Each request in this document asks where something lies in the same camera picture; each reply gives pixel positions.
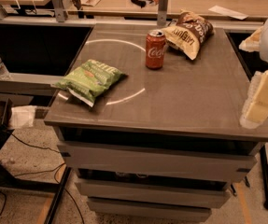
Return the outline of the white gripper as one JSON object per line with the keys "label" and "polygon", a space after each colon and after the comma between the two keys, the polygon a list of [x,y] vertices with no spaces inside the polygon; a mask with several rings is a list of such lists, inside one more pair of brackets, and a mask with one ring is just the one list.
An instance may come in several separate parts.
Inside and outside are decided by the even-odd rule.
{"label": "white gripper", "polygon": [[[268,19],[263,28],[258,28],[243,40],[239,49],[246,52],[260,51],[262,60],[268,62]],[[250,81],[247,99],[242,108],[240,124],[247,129],[256,129],[268,118],[268,70],[256,72]]]}

